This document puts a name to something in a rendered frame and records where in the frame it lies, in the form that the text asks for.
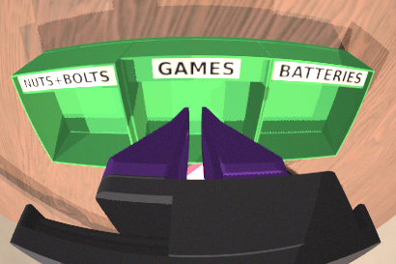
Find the green three-compartment bin rack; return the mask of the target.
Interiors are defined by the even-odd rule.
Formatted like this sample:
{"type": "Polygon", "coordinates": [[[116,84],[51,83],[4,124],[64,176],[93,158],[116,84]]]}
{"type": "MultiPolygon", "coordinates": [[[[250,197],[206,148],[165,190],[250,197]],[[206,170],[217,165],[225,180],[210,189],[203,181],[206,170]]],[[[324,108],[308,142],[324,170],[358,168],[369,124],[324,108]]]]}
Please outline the green three-compartment bin rack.
{"type": "Polygon", "coordinates": [[[46,50],[11,77],[52,162],[106,167],[185,106],[188,163],[203,163],[202,106],[283,161],[334,157],[374,72],[327,46],[159,37],[46,50]]]}

